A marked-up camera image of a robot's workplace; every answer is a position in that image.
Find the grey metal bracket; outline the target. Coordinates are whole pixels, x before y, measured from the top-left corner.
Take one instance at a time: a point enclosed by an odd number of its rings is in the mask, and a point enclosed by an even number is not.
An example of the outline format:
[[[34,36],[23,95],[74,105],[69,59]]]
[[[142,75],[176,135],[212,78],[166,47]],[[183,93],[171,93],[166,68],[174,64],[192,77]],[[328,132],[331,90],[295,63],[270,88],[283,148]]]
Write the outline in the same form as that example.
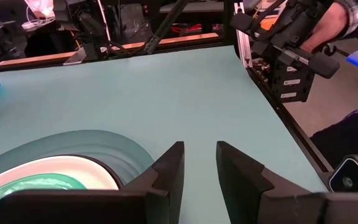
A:
[[[76,65],[83,62],[83,60],[86,58],[86,52],[83,47],[81,47],[79,50],[77,50],[71,57],[69,57],[63,65]]]

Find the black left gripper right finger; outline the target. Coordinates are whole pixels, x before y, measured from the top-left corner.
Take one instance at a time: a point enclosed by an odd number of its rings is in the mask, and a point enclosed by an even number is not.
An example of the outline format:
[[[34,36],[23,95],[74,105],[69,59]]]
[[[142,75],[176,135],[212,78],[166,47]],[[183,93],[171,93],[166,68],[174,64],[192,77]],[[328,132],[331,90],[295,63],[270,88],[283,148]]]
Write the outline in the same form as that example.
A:
[[[358,224],[358,193],[312,193],[225,141],[216,163],[231,224]]]

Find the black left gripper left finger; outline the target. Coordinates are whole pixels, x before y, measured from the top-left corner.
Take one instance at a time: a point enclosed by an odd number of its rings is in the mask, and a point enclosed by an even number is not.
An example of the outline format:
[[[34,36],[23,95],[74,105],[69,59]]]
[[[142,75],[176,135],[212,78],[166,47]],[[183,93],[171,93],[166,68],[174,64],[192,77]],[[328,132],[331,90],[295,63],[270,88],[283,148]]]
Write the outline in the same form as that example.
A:
[[[185,145],[177,141],[119,190],[21,190],[0,199],[0,224],[178,224]]]

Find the teal plastic plate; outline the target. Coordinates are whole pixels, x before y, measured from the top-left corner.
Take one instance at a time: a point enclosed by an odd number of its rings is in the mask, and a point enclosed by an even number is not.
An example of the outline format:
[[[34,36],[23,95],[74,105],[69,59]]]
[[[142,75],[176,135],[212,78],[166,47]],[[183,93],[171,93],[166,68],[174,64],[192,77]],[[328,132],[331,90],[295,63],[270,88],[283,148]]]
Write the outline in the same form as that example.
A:
[[[109,131],[82,130],[47,136],[0,154],[0,173],[53,156],[79,156],[97,162],[119,187],[135,179],[154,162],[142,146],[125,136]]]

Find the black table edge rail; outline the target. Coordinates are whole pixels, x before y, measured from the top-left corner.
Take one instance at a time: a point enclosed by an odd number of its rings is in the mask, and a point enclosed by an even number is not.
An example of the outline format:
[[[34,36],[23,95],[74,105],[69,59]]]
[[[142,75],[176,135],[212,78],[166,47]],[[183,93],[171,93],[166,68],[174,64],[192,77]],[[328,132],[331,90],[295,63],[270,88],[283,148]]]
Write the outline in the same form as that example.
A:
[[[270,103],[278,117],[282,120],[283,124],[288,129],[289,133],[296,141],[297,145],[300,147],[301,151],[306,156],[307,160],[310,162],[323,184],[328,186],[329,177],[334,172],[332,166],[323,157],[322,153],[320,153],[310,138],[306,135],[306,133],[301,129],[299,124],[295,121],[290,112],[284,107],[281,101],[275,97],[268,85],[263,81],[262,78],[258,76],[255,70],[253,68],[247,68],[246,71],[259,90],[262,92],[264,97],[266,97],[267,101]]]

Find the wooden table edge strip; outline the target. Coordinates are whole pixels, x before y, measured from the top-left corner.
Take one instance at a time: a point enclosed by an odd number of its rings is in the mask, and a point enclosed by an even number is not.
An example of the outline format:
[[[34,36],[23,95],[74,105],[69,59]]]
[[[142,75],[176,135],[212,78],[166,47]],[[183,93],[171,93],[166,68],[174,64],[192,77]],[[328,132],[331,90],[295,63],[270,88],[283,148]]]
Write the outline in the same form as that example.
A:
[[[162,47],[165,45],[194,42],[196,40],[213,39],[215,37],[218,37],[218,35],[216,33],[207,33],[207,34],[196,34],[196,35],[189,35],[189,36],[184,36],[184,37],[174,37],[174,38],[169,38],[169,39],[162,39],[159,42],[158,47]],[[56,59],[70,58],[74,54],[75,54],[75,52],[67,52],[67,53],[61,53],[61,54],[6,60],[6,61],[0,62],[0,67],[8,66],[8,65],[18,65],[18,64],[25,64],[25,63],[44,62],[44,61],[51,61],[51,60],[56,60]]]

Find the person's leg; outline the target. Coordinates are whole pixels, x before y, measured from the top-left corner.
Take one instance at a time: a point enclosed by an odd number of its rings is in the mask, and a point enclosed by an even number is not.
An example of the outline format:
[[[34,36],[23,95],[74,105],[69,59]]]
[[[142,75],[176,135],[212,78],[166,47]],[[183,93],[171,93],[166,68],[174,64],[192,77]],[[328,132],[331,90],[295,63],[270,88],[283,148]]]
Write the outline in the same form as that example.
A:
[[[333,168],[347,155],[358,154],[358,109],[314,133],[310,139]]]

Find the green translucent plastic plate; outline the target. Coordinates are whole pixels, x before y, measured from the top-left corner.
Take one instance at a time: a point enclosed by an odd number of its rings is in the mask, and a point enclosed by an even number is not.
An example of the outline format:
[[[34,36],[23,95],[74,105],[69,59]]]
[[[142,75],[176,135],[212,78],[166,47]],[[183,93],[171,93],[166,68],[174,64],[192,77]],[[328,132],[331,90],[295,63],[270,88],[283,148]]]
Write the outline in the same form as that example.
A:
[[[86,189],[78,180],[63,174],[36,174],[12,180],[0,186],[0,198],[19,190],[29,189]]]

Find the black diagonal strut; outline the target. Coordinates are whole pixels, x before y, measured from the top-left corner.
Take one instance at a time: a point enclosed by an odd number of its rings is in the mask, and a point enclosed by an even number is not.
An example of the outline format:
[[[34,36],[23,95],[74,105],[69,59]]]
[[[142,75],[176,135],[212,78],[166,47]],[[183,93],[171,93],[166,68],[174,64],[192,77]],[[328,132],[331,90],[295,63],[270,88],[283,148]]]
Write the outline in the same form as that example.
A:
[[[162,37],[168,32],[169,28],[175,22],[177,17],[181,14],[185,6],[190,0],[178,0],[167,14],[166,18],[162,21],[160,27],[157,29],[155,34],[144,44],[143,52],[145,54],[152,54],[157,48]]]

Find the black frame post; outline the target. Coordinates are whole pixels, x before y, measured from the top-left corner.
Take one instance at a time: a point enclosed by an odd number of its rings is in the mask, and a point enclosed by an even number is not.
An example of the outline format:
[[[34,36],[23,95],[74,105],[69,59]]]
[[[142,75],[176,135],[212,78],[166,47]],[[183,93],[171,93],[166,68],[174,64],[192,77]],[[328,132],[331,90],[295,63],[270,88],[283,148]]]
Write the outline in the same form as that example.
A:
[[[231,26],[231,19],[234,15],[234,0],[223,0],[223,25],[224,25],[224,43],[226,45],[234,44],[235,30]]]

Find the person's forearm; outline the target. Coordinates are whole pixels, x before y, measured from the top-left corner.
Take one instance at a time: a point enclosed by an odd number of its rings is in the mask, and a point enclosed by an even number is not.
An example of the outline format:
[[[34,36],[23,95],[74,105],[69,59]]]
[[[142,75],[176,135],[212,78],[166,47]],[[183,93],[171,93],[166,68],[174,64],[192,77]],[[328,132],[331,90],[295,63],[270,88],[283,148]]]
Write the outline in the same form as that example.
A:
[[[312,35],[303,42],[301,49],[312,52],[319,45],[337,37],[347,26],[346,8],[334,2],[313,29]]]

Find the aluminium frame post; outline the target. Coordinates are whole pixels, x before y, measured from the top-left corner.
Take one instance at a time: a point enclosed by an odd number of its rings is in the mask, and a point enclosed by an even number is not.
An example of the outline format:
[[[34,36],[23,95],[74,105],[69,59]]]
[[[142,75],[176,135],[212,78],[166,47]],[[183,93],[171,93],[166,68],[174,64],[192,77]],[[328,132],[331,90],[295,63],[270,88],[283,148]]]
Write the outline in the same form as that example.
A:
[[[239,30],[236,30],[236,34],[240,61],[245,68],[252,68],[252,52],[250,49],[249,36]]]

